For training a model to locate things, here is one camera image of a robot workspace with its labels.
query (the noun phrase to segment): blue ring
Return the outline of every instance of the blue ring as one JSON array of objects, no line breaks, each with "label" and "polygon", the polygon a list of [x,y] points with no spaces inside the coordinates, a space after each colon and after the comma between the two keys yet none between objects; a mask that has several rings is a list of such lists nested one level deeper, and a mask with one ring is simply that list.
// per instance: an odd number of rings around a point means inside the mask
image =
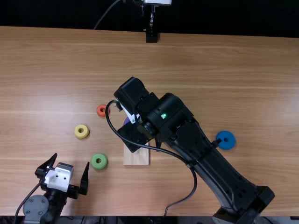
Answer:
[{"label": "blue ring", "polygon": [[223,150],[230,150],[235,146],[235,137],[231,132],[222,131],[216,135],[216,140],[221,139],[222,142],[219,144],[219,148]]}]

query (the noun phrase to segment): wooden table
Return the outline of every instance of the wooden table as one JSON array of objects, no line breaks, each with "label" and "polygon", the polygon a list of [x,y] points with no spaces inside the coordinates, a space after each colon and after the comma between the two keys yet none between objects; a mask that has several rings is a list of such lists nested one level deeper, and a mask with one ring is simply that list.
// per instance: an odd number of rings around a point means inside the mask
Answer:
[{"label": "wooden table", "polygon": [[[37,166],[58,153],[79,184],[95,153],[106,170],[89,172],[89,192],[68,199],[64,215],[163,215],[186,196],[192,175],[182,162],[151,152],[146,168],[123,166],[123,143],[96,114],[131,76],[159,97],[178,95],[210,140],[232,131],[224,157],[276,197],[267,216],[299,214],[299,39],[52,28],[0,28],[0,215],[13,215],[37,184]],[[120,127],[124,112],[111,111]],[[87,124],[85,140],[74,127]],[[195,195],[169,215],[211,216],[219,203],[199,178]]]}]

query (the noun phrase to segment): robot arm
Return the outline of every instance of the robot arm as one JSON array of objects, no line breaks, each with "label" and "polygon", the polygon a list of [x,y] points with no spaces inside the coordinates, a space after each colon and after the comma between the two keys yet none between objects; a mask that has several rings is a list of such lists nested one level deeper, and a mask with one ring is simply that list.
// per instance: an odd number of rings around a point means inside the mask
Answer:
[{"label": "robot arm", "polygon": [[[176,150],[217,196],[221,208],[214,214],[218,224],[253,224],[275,197],[266,186],[256,186],[239,174],[210,142],[193,114],[175,95],[158,99],[137,78],[130,78],[115,92],[118,108],[131,122],[118,130],[126,139],[146,144],[155,139]],[[127,143],[133,153],[138,147]]]},{"label": "robot arm", "polygon": [[28,198],[23,206],[24,224],[54,224],[59,218],[68,197],[77,199],[79,194],[88,191],[89,163],[83,172],[80,187],[69,184],[74,168],[72,165],[58,163],[54,168],[57,154],[39,166],[35,175],[40,179],[42,190],[46,193]]}]

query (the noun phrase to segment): black background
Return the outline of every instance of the black background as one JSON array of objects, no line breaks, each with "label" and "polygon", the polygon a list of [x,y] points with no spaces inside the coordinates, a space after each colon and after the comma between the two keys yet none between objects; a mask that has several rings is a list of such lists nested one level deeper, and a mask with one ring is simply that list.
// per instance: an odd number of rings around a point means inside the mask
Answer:
[{"label": "black background", "polygon": [[[1,0],[0,25],[92,29],[114,0]],[[141,8],[117,3],[98,29],[142,31]],[[172,0],[159,32],[299,37],[299,0]]]}]

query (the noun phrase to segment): cable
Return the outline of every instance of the cable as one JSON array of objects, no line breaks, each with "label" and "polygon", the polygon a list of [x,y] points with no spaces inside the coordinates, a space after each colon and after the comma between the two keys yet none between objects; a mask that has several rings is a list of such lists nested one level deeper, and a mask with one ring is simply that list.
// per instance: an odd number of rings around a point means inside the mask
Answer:
[{"label": "cable", "polygon": [[81,220],[81,222],[80,222],[80,224],[82,224],[83,223],[83,220],[85,219],[85,216],[83,216],[83,218],[82,218],[82,220]]},{"label": "cable", "polygon": [[24,203],[28,200],[28,198],[31,197],[31,195],[36,191],[36,189],[38,189],[38,187],[42,184],[42,182],[44,181],[44,179],[41,179],[39,181],[39,183],[32,189],[32,191],[26,196],[26,198],[22,201],[22,203],[19,205],[17,211],[15,212],[15,215],[14,215],[14,224],[17,223],[17,217],[18,217],[18,214],[19,214],[19,211],[21,209],[21,207],[24,205]]},{"label": "cable", "polygon": [[93,29],[96,29],[98,27],[98,25],[100,24],[100,22],[102,21],[102,19],[105,17],[105,15],[110,11],[110,9],[120,0],[116,0],[114,3],[112,3],[112,5],[106,10],[106,12],[99,18],[97,24],[95,24]]},{"label": "cable", "polygon": [[262,216],[264,219],[266,219],[270,224],[274,224],[271,220],[269,220],[267,217]]},{"label": "cable", "polygon": [[[109,114],[108,114],[108,112],[107,112],[108,109],[109,109],[109,107],[110,107],[110,105],[113,104],[113,103],[117,103],[117,102],[118,102],[118,101],[116,101],[116,100],[112,100],[112,101],[110,101],[110,102],[107,104],[107,106],[106,106],[106,110],[105,110],[105,115],[106,115],[106,120],[107,120],[108,125],[110,126],[110,128],[112,129],[112,131],[113,131],[119,138],[121,138],[122,140],[124,140],[124,141],[126,141],[126,142],[128,142],[128,143],[130,143],[130,144],[132,144],[132,145],[134,145],[134,146],[140,147],[140,148],[147,148],[147,149],[156,150],[156,151],[159,151],[159,152],[163,152],[163,153],[172,155],[172,156],[178,158],[179,160],[181,160],[184,164],[186,164],[186,165],[188,164],[188,161],[187,161],[186,159],[184,159],[182,156],[180,156],[180,155],[178,155],[178,154],[176,154],[176,153],[173,153],[173,152],[171,152],[171,151],[168,151],[168,150],[166,150],[166,149],[162,149],[162,148],[157,148],[157,147],[153,147],[153,146],[147,146],[147,145],[138,144],[138,143],[136,143],[136,142],[130,141],[130,140],[128,140],[128,139],[122,137],[122,136],[117,132],[117,130],[114,128],[114,126],[112,125],[112,123],[111,123],[111,121],[110,121],[110,118],[109,118]],[[187,199],[189,199],[190,197],[192,197],[192,195],[193,195],[194,192],[196,191],[196,188],[197,188],[197,177],[196,177],[196,173],[195,173],[195,171],[194,171],[194,168],[190,167],[189,169],[191,170],[191,173],[192,173],[193,178],[194,178],[194,186],[193,186],[192,191],[191,191],[190,194],[188,194],[185,198],[183,198],[183,199],[181,199],[181,200],[179,200],[179,201],[177,201],[177,202],[174,202],[174,203],[169,204],[169,205],[166,207],[166,209],[165,209],[164,216],[167,215],[167,211],[168,211],[168,209],[169,209],[171,206],[176,205],[176,204],[181,204],[181,203],[184,202],[185,200],[187,200]]]}]

